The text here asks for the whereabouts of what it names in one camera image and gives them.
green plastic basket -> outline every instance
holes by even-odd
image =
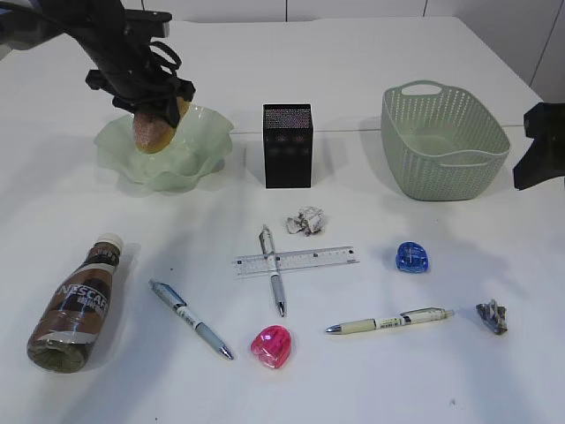
[[[432,95],[408,87],[434,86]],[[421,80],[390,88],[382,98],[382,144],[406,195],[421,201],[462,201],[481,194],[510,151],[504,130],[471,93]]]

white wall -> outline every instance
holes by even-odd
[[[140,0],[122,3],[128,9],[141,9]],[[192,22],[284,21],[286,17],[285,0],[145,0],[145,7]]]
[[[561,8],[531,87],[546,102],[565,102],[565,6]]]
[[[422,16],[426,0],[288,0],[289,20]]]
[[[527,84],[561,0],[429,0],[426,16],[457,16]]]

blue pencil sharpener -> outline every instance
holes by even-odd
[[[413,241],[402,243],[396,253],[396,267],[412,274],[426,272],[428,269],[426,250]]]

white tabletop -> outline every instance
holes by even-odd
[[[456,18],[173,22],[166,42],[184,60],[179,74],[194,81],[195,102],[231,119],[237,133],[262,131],[268,102],[311,103],[316,130],[380,128],[383,92],[413,80],[468,89],[501,125],[520,125],[539,101]],[[66,118],[58,131],[74,125],[98,131],[119,111],[85,85],[92,67],[68,37],[13,51],[0,66],[0,114],[12,120],[33,114],[47,125]]]
[[[512,153],[486,192],[453,203],[401,194],[379,132],[316,133],[310,190],[265,190],[260,135],[238,135],[226,168],[181,194],[143,193],[97,169],[90,140],[18,132],[0,166],[5,422],[563,421],[563,183],[513,189],[511,167],[529,145],[521,129],[508,129]],[[326,210],[323,235],[285,234],[283,218],[304,205]],[[266,278],[232,277],[235,255],[260,251],[263,223],[280,250],[351,244],[360,263],[284,274],[289,315],[280,318]],[[84,371],[46,373],[27,359],[26,340],[103,231],[128,242],[106,326]],[[405,240],[428,250],[429,274],[395,269]],[[211,352],[149,290],[150,277],[176,287],[237,359]],[[474,310],[490,298],[508,308],[503,337]],[[347,337],[323,332],[432,306],[456,315]],[[278,371],[248,353],[272,324],[294,337]]]

black device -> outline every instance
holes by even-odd
[[[309,104],[263,105],[267,188],[312,186],[313,132]]]
[[[92,89],[113,95],[118,108],[154,113],[176,128],[177,97],[189,102],[195,90],[177,76],[180,57],[152,41],[168,35],[171,20],[167,12],[126,10],[120,0],[0,1],[0,45],[31,49],[67,33],[98,67],[87,75]]]
[[[565,103],[538,103],[524,115],[524,129],[534,140],[514,168],[514,187],[565,177]]]

